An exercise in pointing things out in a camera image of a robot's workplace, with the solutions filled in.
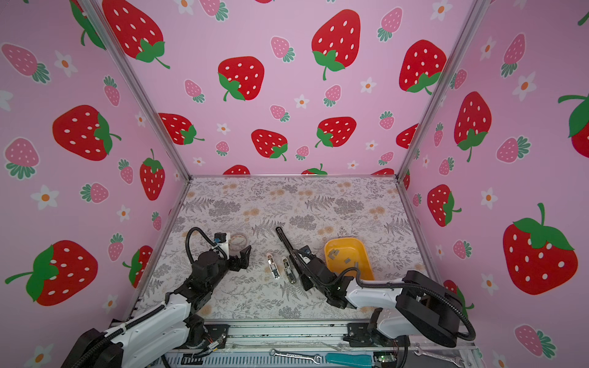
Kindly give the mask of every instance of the pink strawberry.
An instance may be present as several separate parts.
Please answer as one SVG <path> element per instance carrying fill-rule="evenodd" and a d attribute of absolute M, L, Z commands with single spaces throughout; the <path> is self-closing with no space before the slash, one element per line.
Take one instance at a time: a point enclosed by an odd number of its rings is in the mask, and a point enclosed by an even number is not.
<path fill-rule="evenodd" d="M 123 252 L 123 236 L 116 233 L 112 236 L 111 243 L 108 246 L 108 256 L 111 261 L 115 262 Z"/>
<path fill-rule="evenodd" d="M 229 145 L 225 141 L 220 141 L 215 147 L 217 148 L 217 153 L 220 156 L 226 156 L 229 152 Z"/>
<path fill-rule="evenodd" d="M 466 259 L 467 257 L 470 258 L 471 254 L 472 254 L 472 248 L 471 245 L 465 240 L 458 240 L 456 243 L 454 243 L 454 246 L 452 247 L 454 254 L 456 254 L 456 256 L 458 258 L 460 258 L 461 260 Z"/>
<path fill-rule="evenodd" d="M 284 62 L 291 62 L 295 59 L 295 51 L 290 47 L 289 42 L 281 37 L 272 37 L 270 40 L 274 56 Z"/>
<path fill-rule="evenodd" d="M 217 22 L 224 22 L 229 17 L 229 10 L 224 2 L 219 0 L 200 0 L 204 12 L 208 16 L 214 16 Z"/>
<path fill-rule="evenodd" d="M 338 84 L 329 87 L 327 91 L 325 91 L 325 98 L 323 99 L 323 103 L 327 107 L 331 107 L 335 105 L 335 102 L 339 100 L 342 96 L 342 87 Z"/>
<path fill-rule="evenodd" d="M 393 37 L 399 27 L 401 26 L 401 19 L 403 17 L 403 9 L 396 7 L 382 17 L 380 21 L 381 28 L 378 29 L 378 38 L 381 42 L 388 41 Z"/>
<path fill-rule="evenodd" d="M 460 69 L 452 77 L 452 81 L 450 81 L 450 88 L 458 89 L 464 83 L 464 81 L 466 81 L 466 70 Z"/>
<path fill-rule="evenodd" d="M 23 180 L 37 173 L 33 167 L 39 164 L 39 155 L 29 140 L 14 139 L 4 150 L 4 156 L 8 160 L 5 167 L 10 176 Z"/>
<path fill-rule="evenodd" d="M 517 69 L 517 63 L 524 57 L 525 53 L 525 35 L 523 33 L 515 36 L 511 45 L 503 55 L 504 64 L 501 66 L 501 76 L 507 78 Z"/>
<path fill-rule="evenodd" d="M 521 160 L 530 153 L 530 146 L 532 144 L 524 136 L 520 136 L 517 140 L 511 137 L 497 150 L 497 159 L 504 163 L 512 164 L 516 158 Z"/>
<path fill-rule="evenodd" d="M 393 113 L 390 111 L 385 111 L 380 115 L 380 123 L 379 125 L 384 130 L 389 130 L 393 127 L 395 123 L 395 118 L 393 117 Z"/>
<path fill-rule="evenodd" d="M 419 207 L 421 204 L 421 194 L 417 193 L 413 196 L 413 205 L 415 207 Z"/>
<path fill-rule="evenodd" d="M 190 79 L 184 81 L 184 90 L 186 94 L 192 97 L 192 100 L 201 103 L 204 102 L 203 90 Z"/>
<path fill-rule="evenodd" d="M 394 156 L 394 155 L 395 155 L 395 154 L 394 154 L 393 152 L 391 152 L 391 151 L 390 151 L 390 152 L 387 152 L 387 153 L 385 153 L 384 155 L 382 155 L 382 156 L 380 157 L 380 160 L 378 160 L 378 164 L 379 164 L 379 165 L 386 165 L 386 164 L 388 164 L 388 163 L 389 163 L 389 161 L 393 159 L 393 156 Z"/>
<path fill-rule="evenodd" d="M 121 94 L 118 92 L 114 79 L 110 75 L 107 75 L 104 77 L 104 84 L 104 93 L 107 95 L 108 100 L 113 106 L 118 106 L 118 103 L 121 101 Z"/>
<path fill-rule="evenodd" d="M 118 169 L 121 170 L 121 179 L 127 184 L 133 182 L 133 167 L 129 166 L 129 161 L 121 159 L 118 162 Z"/>
<path fill-rule="evenodd" d="M 153 228 L 156 229 L 157 231 L 160 231 L 161 230 L 161 216 L 157 211 L 153 212 L 151 214 L 151 221 L 153 222 Z"/>
<path fill-rule="evenodd" d="M 454 169 L 454 159 L 452 157 L 444 158 L 438 169 L 440 175 L 448 175 Z"/>
<path fill-rule="evenodd" d="M 272 105 L 270 106 L 270 112 L 272 113 L 272 117 L 276 120 L 280 120 L 281 122 L 288 121 L 290 119 L 290 115 L 286 112 L 286 109 L 282 106 Z"/>
<path fill-rule="evenodd" d="M 2 53 L 14 69 L 25 77 L 31 77 L 37 83 L 46 84 L 51 79 L 45 64 L 37 63 L 33 53 L 20 46 L 2 44 Z"/>
<path fill-rule="evenodd" d="M 303 145 L 296 150 L 296 159 L 303 161 L 309 155 L 309 147 Z"/>
<path fill-rule="evenodd" d="M 92 186 L 86 184 L 82 187 L 80 194 L 86 202 L 100 203 L 108 198 L 108 189 L 100 183 L 94 183 Z"/>
<path fill-rule="evenodd" d="M 439 122 L 436 126 L 436 132 L 434 133 L 434 145 L 437 147 L 442 142 L 442 138 L 444 137 L 444 125 Z"/>
<path fill-rule="evenodd" d="M 548 359 L 556 356 L 556 346 L 551 343 L 550 337 L 540 330 L 534 330 L 527 324 L 521 324 L 514 329 L 514 334 L 520 344 L 533 355 L 541 357 L 542 354 Z"/>

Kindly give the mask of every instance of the white flower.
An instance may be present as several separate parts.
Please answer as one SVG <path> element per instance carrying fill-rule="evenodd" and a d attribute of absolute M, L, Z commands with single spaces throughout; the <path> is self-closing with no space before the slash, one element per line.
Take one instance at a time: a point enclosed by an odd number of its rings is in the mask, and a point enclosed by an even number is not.
<path fill-rule="evenodd" d="M 374 143 L 374 140 L 372 140 L 372 142 L 368 142 L 366 143 L 366 149 L 367 150 L 372 150 L 374 151 L 374 148 L 378 145 L 378 143 Z"/>
<path fill-rule="evenodd" d="M 434 2 L 432 7 L 434 8 L 434 12 L 429 19 L 434 20 L 438 18 L 440 21 L 443 21 L 446 12 L 452 9 L 452 4 L 448 4 L 448 0 L 442 0 L 441 2 Z"/>
<path fill-rule="evenodd" d="M 137 125 L 145 128 L 145 117 L 142 113 L 135 115 L 135 119 L 137 119 Z"/>
<path fill-rule="evenodd" d="M 35 201 L 39 201 L 38 207 L 39 211 L 41 211 L 48 205 L 50 205 L 51 207 L 57 207 L 57 202 L 55 201 L 55 199 L 58 195 L 59 192 L 57 190 L 49 191 L 49 188 L 47 188 L 46 185 L 42 185 L 41 192 L 31 194 L 31 198 L 33 198 Z"/>
<path fill-rule="evenodd" d="M 493 47 L 495 47 L 496 43 L 497 41 L 493 41 L 491 36 L 489 36 L 487 42 L 483 46 L 481 46 L 481 60 L 488 59 L 491 57 L 491 50 L 493 49 Z"/>
<path fill-rule="evenodd" d="M 360 85 L 362 86 L 360 93 L 362 93 L 362 92 L 372 93 L 372 87 L 374 87 L 376 85 L 376 82 L 372 81 L 372 77 L 368 77 L 368 79 L 366 81 L 360 82 Z"/>
<path fill-rule="evenodd" d="M 517 80 L 517 83 L 519 84 L 519 86 L 517 86 L 516 89 L 514 89 L 512 94 L 519 95 L 519 100 L 523 101 L 525 98 L 525 95 L 527 95 L 528 92 L 532 92 L 532 91 L 536 90 L 536 85 L 534 83 L 532 83 L 532 82 L 534 82 L 535 76 L 536 76 L 536 72 L 532 72 L 532 74 L 530 74 L 528 76 L 528 78 L 521 75 Z"/>
<path fill-rule="evenodd" d="M 43 364 L 49 363 L 51 361 L 51 355 L 49 355 L 51 349 L 53 349 L 53 344 L 47 347 L 37 346 L 35 348 L 35 354 L 27 360 L 25 367 L 39 368 Z"/>
<path fill-rule="evenodd" d="M 174 0 L 174 2 L 178 4 L 178 12 L 180 12 L 180 14 L 193 14 L 191 6 L 194 4 L 194 0 Z"/>
<path fill-rule="evenodd" d="M 107 310 L 107 314 L 110 313 L 111 309 L 117 307 L 117 298 L 118 295 L 109 295 L 107 301 L 102 305 Z"/>
<path fill-rule="evenodd" d="M 489 276 L 485 276 L 484 273 L 481 273 L 482 276 L 482 284 L 481 287 L 486 289 L 489 292 L 489 295 L 493 295 L 493 290 L 499 290 L 499 287 L 493 282 L 493 275 L 489 274 Z"/>
<path fill-rule="evenodd" d="M 231 129 L 227 128 L 227 124 L 217 124 L 217 131 L 223 133 L 223 135 L 227 135 L 227 132 L 230 132 Z"/>
<path fill-rule="evenodd" d="M 509 368 L 505 364 L 505 356 L 497 354 L 495 350 L 493 350 L 493 365 L 497 368 Z"/>
<path fill-rule="evenodd" d="M 14 95 L 8 91 L 0 91 L 0 108 L 10 111 L 10 105 L 8 104 L 8 100 L 10 100 Z"/>
<path fill-rule="evenodd" d="M 72 73 L 77 73 L 78 69 L 72 64 L 72 57 L 69 55 L 63 56 L 57 50 L 55 50 L 55 56 L 57 56 L 57 60 L 55 61 L 54 65 L 58 68 L 64 70 L 64 73 L 71 77 Z"/>
<path fill-rule="evenodd" d="M 309 100 L 307 100 L 304 95 L 301 95 L 299 98 L 295 98 L 294 101 L 296 102 L 296 108 L 307 108 L 307 104 L 309 103 Z"/>
<path fill-rule="evenodd" d="M 481 205 L 487 205 L 490 210 L 493 209 L 493 202 L 497 202 L 499 198 L 496 195 L 493 195 L 493 188 L 489 188 L 488 191 L 481 191 L 482 201 Z"/>
<path fill-rule="evenodd" d="M 440 259 L 442 259 L 442 256 L 444 255 L 444 251 L 442 250 L 442 246 L 436 246 L 436 254 L 438 255 L 438 257 L 440 257 Z"/>
<path fill-rule="evenodd" d="M 121 205 L 121 210 L 117 211 L 117 215 L 121 217 L 121 222 L 125 220 L 129 220 L 129 212 L 131 212 L 130 208 L 125 207 L 124 204 Z"/>

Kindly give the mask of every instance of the orange tray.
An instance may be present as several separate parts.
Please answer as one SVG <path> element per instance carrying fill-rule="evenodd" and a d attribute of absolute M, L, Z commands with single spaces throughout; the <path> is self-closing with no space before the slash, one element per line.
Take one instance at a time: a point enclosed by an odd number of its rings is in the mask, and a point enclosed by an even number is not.
<path fill-rule="evenodd" d="M 358 263 L 360 279 L 374 280 L 366 248 L 360 240 L 356 238 L 332 239 L 325 244 L 323 250 L 325 251 L 325 263 L 331 272 L 339 274 Z M 353 272 L 348 274 L 348 276 L 355 275 Z"/>

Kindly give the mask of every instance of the wrench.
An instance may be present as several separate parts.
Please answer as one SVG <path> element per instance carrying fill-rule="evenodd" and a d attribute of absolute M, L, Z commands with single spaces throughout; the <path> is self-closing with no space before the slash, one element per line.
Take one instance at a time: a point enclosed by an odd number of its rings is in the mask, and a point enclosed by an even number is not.
<path fill-rule="evenodd" d="M 321 364 L 323 357 L 319 354 L 316 355 L 303 355 L 297 353 L 286 353 L 286 352 L 279 352 L 276 349 L 270 349 L 270 356 L 284 356 L 287 358 L 295 358 L 295 359 L 306 359 L 311 360 L 315 364 Z"/>
<path fill-rule="evenodd" d="M 425 352 L 419 347 L 418 344 L 416 345 L 416 347 L 417 347 L 417 351 L 415 352 L 415 355 L 418 355 L 418 356 L 425 355 L 425 356 L 429 356 L 429 357 L 436 358 L 439 360 L 445 360 L 446 362 L 454 363 L 456 365 L 456 367 L 465 368 L 464 361 L 459 356 L 451 358 L 451 357 L 445 356 L 445 355 Z"/>

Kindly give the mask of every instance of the pink wallpaper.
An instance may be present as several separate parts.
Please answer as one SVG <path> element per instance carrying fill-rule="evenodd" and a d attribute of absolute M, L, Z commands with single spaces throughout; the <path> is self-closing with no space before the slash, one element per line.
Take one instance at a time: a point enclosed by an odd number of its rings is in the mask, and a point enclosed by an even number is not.
<path fill-rule="evenodd" d="M 491 4 L 411 165 L 413 209 L 487 367 L 586 361 L 587 11 Z"/>
<path fill-rule="evenodd" d="M 398 170 L 470 0 L 103 0 L 195 175 Z"/>
<path fill-rule="evenodd" d="M 75 3 L 11 1 L 0 35 L 2 365 L 59 367 L 126 317 L 182 183 Z"/>

